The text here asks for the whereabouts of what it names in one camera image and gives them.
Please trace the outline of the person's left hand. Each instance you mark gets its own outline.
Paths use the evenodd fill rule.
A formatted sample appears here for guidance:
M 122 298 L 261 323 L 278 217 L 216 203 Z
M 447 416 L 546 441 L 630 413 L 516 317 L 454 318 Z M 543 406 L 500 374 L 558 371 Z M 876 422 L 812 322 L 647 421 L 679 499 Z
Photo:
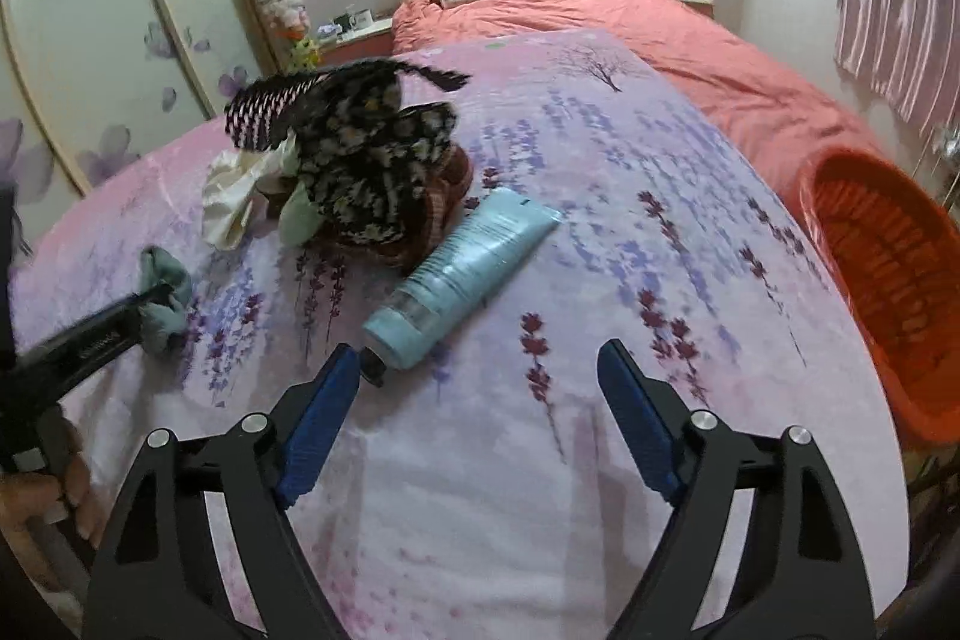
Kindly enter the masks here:
M 32 520 L 44 521 L 60 505 L 75 510 L 76 533 L 94 549 L 103 539 L 104 509 L 91 486 L 91 473 L 82 457 L 82 439 L 69 422 L 71 461 L 59 481 L 48 474 L 10 474 L 2 477 L 2 533 L 26 575 L 44 590 L 58 593 L 65 587 L 47 555 L 29 531 Z

